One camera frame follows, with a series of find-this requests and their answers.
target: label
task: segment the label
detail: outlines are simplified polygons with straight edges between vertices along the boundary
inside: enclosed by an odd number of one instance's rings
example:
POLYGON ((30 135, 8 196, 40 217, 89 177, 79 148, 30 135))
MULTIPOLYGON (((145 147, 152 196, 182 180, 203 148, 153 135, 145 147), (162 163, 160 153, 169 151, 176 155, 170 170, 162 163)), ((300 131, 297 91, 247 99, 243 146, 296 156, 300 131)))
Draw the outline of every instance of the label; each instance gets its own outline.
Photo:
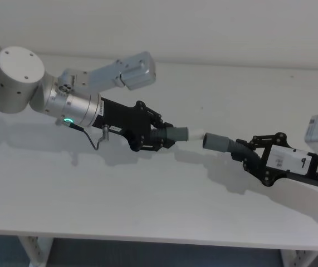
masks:
POLYGON ((121 128, 112 125, 112 126, 109 127, 109 130, 112 130, 112 131, 115 131, 115 132, 120 132, 121 128))
POLYGON ((282 171, 289 170, 294 174, 306 175, 311 159, 312 157, 308 156, 306 151, 272 145, 266 166, 282 171))
POLYGON ((99 106, 99 115, 104 116, 104 101, 101 100, 101 105, 99 106))

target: white table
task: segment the white table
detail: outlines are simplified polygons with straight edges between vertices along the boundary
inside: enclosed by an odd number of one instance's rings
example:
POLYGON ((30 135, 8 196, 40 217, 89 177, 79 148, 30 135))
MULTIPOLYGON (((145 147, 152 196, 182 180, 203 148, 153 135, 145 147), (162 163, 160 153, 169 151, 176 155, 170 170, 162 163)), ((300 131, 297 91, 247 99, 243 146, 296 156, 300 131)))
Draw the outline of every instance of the white table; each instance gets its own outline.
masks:
MULTIPOLYGON (((49 73, 111 61, 42 56, 49 73)), ((157 64, 157 82, 102 95, 143 100, 175 126, 232 139, 304 134, 318 114, 318 71, 157 64)), ((318 250, 318 188, 267 188, 201 142, 132 152, 115 135, 99 152, 30 108, 0 113, 0 234, 318 250)), ((99 131, 91 131, 93 138, 99 131)))

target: white wall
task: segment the white wall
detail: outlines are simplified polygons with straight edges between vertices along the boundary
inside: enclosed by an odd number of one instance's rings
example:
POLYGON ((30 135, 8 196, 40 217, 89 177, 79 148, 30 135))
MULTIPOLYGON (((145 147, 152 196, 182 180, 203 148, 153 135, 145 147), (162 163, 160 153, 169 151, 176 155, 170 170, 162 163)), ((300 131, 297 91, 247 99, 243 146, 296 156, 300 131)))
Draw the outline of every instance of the white wall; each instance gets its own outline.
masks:
POLYGON ((318 0, 0 0, 0 43, 55 55, 318 68, 318 0))
MULTIPOLYGON (((54 75, 109 63, 42 59, 54 75)), ((157 74, 152 86, 103 96, 143 100, 176 126, 232 139, 284 131, 308 149, 318 71, 158 64, 157 74)), ((54 120, 29 108, 0 114, 0 233, 318 250, 318 189, 287 180, 263 187, 200 142, 134 153, 111 135, 95 152, 54 120)))

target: black cable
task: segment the black cable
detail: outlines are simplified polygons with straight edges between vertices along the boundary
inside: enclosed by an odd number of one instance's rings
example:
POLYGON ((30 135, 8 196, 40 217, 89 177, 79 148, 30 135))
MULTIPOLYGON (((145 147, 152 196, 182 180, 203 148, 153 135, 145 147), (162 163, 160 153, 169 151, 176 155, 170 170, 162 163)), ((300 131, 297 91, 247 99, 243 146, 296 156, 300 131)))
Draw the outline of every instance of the black cable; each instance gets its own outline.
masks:
POLYGON ((98 150, 99 149, 99 141, 97 142, 97 146, 95 146, 91 137, 89 136, 89 134, 87 134, 87 132, 85 130, 83 130, 83 133, 87 136, 88 140, 90 140, 93 149, 98 150))

